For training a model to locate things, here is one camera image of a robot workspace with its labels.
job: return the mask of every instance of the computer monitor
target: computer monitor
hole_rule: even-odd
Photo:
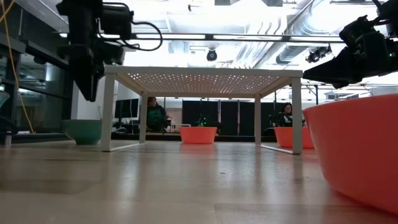
[[[116,101],[115,118],[137,118],[139,99],[118,100]]]

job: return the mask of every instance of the white table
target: white table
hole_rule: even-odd
[[[140,129],[139,144],[112,148],[111,128],[114,83],[118,81],[141,95],[141,127],[146,126],[148,96],[254,98],[255,142],[257,146],[287,152],[261,144],[261,98],[286,85],[292,85],[293,117],[301,118],[301,82],[299,70],[260,70],[238,68],[177,68],[108,66],[105,69],[105,93],[101,148],[115,151],[144,144],[146,130]],[[293,151],[302,152],[301,119],[293,120]]]

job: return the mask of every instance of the perforated tabletop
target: perforated tabletop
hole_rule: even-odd
[[[238,68],[106,67],[138,94],[173,97],[253,98],[266,96],[301,77],[298,70]]]

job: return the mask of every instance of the woman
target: woman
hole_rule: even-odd
[[[285,103],[279,120],[280,127],[293,127],[292,104]]]
[[[161,132],[166,119],[166,110],[157,104],[156,97],[148,97],[147,128],[153,132]]]

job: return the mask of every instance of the orange bowl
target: orange bowl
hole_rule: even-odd
[[[217,128],[181,127],[181,140],[187,144],[213,144]]]
[[[323,176],[331,187],[396,214],[397,102],[398,94],[373,96],[304,111]]]
[[[274,128],[278,145],[285,148],[293,148],[293,128]],[[303,127],[303,148],[313,149],[310,131]]]

